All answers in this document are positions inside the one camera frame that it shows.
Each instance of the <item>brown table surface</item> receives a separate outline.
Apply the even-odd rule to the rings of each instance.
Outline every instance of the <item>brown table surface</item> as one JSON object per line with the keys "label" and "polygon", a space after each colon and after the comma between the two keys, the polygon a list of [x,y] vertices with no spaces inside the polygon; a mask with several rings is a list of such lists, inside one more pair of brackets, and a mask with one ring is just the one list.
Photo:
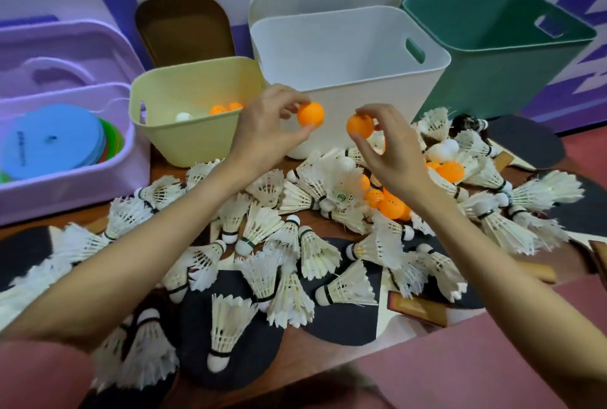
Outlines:
{"label": "brown table surface", "polygon": [[[166,174],[174,175],[182,180],[185,179],[187,169],[171,166],[155,149],[152,149],[151,163],[150,179],[152,181]],[[297,161],[285,159],[279,167],[287,171],[297,164]],[[555,168],[574,173],[580,172],[580,167],[568,158],[562,160]],[[517,186],[528,177],[529,173],[516,168],[506,168],[503,175],[514,186]],[[86,225],[106,216],[108,209],[109,204],[105,203],[25,223],[4,226],[0,228],[0,239],[38,225],[51,225],[60,228],[69,222]],[[322,237],[335,236],[349,240],[361,239],[360,235],[345,230],[343,226],[323,219],[318,212],[306,211],[300,212],[298,215],[301,218],[302,225],[310,225]],[[571,281],[589,272],[584,257],[570,244],[564,244],[553,252],[542,251],[533,258],[523,256],[520,259],[552,266],[558,276],[559,283]],[[248,387],[229,393],[219,393],[205,390],[187,382],[185,379],[180,379],[163,407],[180,407],[182,409],[216,408],[276,390],[292,382],[409,339],[410,335],[406,334],[403,328],[404,321],[406,321],[404,317],[393,319],[377,340],[361,347],[330,344],[307,334],[302,329],[289,326],[285,331],[280,350],[272,365]],[[423,328],[420,328],[420,334],[424,334]]]}

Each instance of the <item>forearm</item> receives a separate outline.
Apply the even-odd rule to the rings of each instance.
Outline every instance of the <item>forearm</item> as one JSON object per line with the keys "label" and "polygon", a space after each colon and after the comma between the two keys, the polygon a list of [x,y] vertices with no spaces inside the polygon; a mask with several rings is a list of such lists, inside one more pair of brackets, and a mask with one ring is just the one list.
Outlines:
{"label": "forearm", "polygon": [[525,274],[436,190],[415,211],[436,232],[487,311],[523,357],[553,387],[558,379],[607,382],[607,339],[543,283]]}
{"label": "forearm", "polygon": [[218,165],[184,197],[72,269],[4,329],[2,338],[96,348],[154,289],[224,201],[247,185],[239,176],[237,164]]}

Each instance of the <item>stack of discs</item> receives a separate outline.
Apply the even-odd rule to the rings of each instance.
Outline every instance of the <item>stack of discs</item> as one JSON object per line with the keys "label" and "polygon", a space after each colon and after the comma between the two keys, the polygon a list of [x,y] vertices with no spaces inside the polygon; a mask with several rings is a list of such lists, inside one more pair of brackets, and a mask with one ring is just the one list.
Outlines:
{"label": "stack of discs", "polygon": [[0,183],[70,171],[113,158],[120,131],[88,110],[67,104],[41,107],[15,120],[2,145]]}

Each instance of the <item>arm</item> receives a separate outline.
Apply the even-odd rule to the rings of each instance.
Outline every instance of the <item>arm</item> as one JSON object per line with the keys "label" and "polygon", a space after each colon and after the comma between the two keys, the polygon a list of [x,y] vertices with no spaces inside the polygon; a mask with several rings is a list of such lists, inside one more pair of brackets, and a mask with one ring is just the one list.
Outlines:
{"label": "arm", "polygon": [[306,96],[281,85],[239,117],[230,155],[182,198],[82,262],[0,334],[94,350],[154,289],[232,194],[272,168],[313,126],[287,133],[280,118]]}
{"label": "arm", "polygon": [[553,290],[526,275],[429,179],[416,135],[394,107],[365,106],[360,112],[379,121],[386,139],[385,153],[378,155],[365,139],[353,136],[369,168],[429,223],[523,358],[570,407],[603,404],[603,333]]}

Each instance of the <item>hand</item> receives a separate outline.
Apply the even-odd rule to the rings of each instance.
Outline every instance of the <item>hand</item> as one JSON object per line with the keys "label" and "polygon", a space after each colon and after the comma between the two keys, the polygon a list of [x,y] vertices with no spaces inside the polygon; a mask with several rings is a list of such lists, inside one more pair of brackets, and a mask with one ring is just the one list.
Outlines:
{"label": "hand", "polygon": [[367,162],[368,168],[385,188],[415,207],[436,193],[436,185],[426,170],[417,134],[405,117],[389,104],[369,104],[356,113],[375,118],[375,130],[383,130],[385,152],[379,155],[367,140],[354,133],[350,137]]}
{"label": "hand", "polygon": [[266,89],[242,110],[226,160],[250,173],[249,183],[268,172],[316,128],[309,125],[287,132],[280,126],[281,118],[289,119],[297,113],[299,104],[309,101],[306,95],[288,86],[272,85]]}

